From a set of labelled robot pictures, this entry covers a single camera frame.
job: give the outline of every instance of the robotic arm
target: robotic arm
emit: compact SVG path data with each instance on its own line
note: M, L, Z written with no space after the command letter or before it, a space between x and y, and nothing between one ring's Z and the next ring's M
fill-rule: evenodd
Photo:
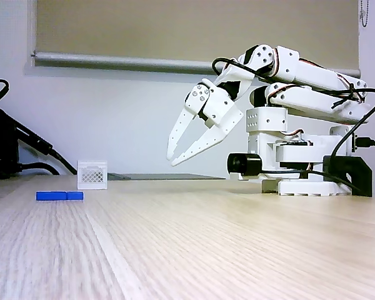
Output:
M172 161L173 166L226 138L243 118L243 113L234 102L246 94L255 77L267 85L255 89L250 95L254 108L246 112L248 152L249 156L260 159L260 173L267 178L278 179L277 183L279 179L298 179L297 174L270 174L270 171L289 169L286 163L306 163L309 168L311 165L311 169L322 171L324 156L330 155L341 136L348 132L347 126L338 126L331 128L329 136L309 136L302 134L302 131L288 134L288 114L349 125L356 124L370 110L365 103L366 92L352 92L350 97L336 93L354 87L366 88L363 80L301 59L299 53L292 49L259 45L248 49L238 59L218 61L227 63L216 80L211 82L203 79L187 95L184 108L169 135L167 158L173 158L179 139L196 116L203 119L209 129L186 152ZM346 142L338 154L350 156L351 146L351 141ZM303 152L308 153L307 157L298 158L298 153ZM244 169L238 173L243 179L254 177L250 172L244 172ZM334 186L333 191L328 193L346 192Z

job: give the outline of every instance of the white robotic arm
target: white robotic arm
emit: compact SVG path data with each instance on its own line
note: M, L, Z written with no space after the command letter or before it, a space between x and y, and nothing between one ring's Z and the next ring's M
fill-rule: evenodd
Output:
M264 102L262 106L280 106L287 108L289 114L341 124L354 124L369 111L370 107L364 103L365 92L354 95L357 101L342 101L341 98L318 92L347 90L350 84L365 88L364 81L301 59L297 51L260 45L247 50L239 59L232 60L251 71L226 64L214 82L203 79L187 95L184 108L169 135L167 158L172 159L179 139L196 116L204 119L209 129L172 161L173 166L225 139L243 117L234 102L245 95L256 75L260 80L267 78L273 81L264 91L265 100L260 99ZM253 97L251 102L256 106Z

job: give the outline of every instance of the white crate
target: white crate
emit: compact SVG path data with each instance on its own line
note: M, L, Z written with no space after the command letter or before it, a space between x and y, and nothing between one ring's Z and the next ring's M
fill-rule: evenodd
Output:
M107 162L78 161L77 189L107 189Z

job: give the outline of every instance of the wood grain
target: wood grain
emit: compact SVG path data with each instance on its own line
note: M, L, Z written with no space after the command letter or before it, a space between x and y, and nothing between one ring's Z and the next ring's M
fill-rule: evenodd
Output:
M375 299L375 199L211 180L36 202L75 178L19 180L1 183L0 299Z

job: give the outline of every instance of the beige blind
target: beige blind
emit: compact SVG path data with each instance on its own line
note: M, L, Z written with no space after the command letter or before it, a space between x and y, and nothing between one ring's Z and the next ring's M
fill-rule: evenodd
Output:
M36 51L212 61L255 44L359 69L357 0L37 0Z

